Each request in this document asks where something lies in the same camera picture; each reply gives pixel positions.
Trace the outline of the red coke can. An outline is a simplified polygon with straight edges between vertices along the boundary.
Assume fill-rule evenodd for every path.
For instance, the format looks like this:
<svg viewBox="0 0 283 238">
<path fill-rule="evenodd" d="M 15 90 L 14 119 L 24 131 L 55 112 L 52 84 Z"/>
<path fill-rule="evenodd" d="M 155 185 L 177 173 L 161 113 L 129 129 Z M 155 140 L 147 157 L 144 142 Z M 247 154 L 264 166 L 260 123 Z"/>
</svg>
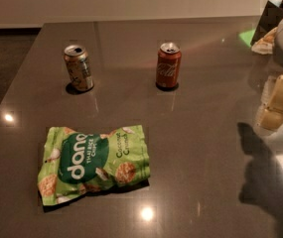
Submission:
<svg viewBox="0 0 283 238">
<path fill-rule="evenodd" d="M 156 85 L 163 90 L 178 87 L 178 77 L 182 53 L 180 47 L 173 42 L 163 43 L 158 51 L 156 67 Z"/>
</svg>

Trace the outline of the gold soda can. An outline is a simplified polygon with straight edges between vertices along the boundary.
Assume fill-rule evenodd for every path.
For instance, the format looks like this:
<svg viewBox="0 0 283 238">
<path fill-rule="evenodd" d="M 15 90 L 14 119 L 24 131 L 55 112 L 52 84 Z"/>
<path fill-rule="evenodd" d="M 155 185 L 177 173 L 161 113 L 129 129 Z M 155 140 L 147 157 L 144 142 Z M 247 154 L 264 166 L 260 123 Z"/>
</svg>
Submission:
<svg viewBox="0 0 283 238">
<path fill-rule="evenodd" d="M 72 87 L 86 92 L 94 87 L 88 53 L 84 46 L 69 45 L 64 50 L 64 61 L 69 72 Z"/>
</svg>

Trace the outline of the snack packet at table edge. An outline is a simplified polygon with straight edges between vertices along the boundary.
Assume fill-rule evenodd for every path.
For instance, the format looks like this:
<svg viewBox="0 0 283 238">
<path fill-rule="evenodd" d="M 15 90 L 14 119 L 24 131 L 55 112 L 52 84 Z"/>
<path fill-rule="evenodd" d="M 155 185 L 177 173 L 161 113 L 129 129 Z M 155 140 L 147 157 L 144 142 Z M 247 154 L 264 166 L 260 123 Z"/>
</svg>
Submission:
<svg viewBox="0 0 283 238">
<path fill-rule="evenodd" d="M 251 50 L 260 55 L 272 55 L 277 28 L 270 30 L 263 38 L 254 43 Z"/>
</svg>

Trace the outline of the dark box in background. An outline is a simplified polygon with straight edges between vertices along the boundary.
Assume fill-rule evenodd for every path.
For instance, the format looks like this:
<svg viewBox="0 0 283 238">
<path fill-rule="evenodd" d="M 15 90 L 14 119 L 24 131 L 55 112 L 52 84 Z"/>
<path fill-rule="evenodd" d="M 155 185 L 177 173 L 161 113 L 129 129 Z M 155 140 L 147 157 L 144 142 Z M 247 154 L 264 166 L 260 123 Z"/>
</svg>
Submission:
<svg viewBox="0 0 283 238">
<path fill-rule="evenodd" d="M 283 19 L 283 4 L 281 0 L 268 0 L 250 44 L 253 45 L 263 38 L 272 29 L 278 26 Z"/>
</svg>

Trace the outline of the green rice chips bag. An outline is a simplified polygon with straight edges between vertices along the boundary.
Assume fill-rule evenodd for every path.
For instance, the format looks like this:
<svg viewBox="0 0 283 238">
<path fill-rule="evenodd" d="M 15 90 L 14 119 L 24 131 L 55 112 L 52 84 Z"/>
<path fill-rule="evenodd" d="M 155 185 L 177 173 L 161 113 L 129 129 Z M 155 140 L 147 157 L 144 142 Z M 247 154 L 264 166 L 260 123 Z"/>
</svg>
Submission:
<svg viewBox="0 0 283 238">
<path fill-rule="evenodd" d="M 108 134 L 83 134 L 52 127 L 44 146 L 38 189 L 44 206 L 75 200 L 87 193 L 135 185 L 150 176 L 143 127 Z"/>
</svg>

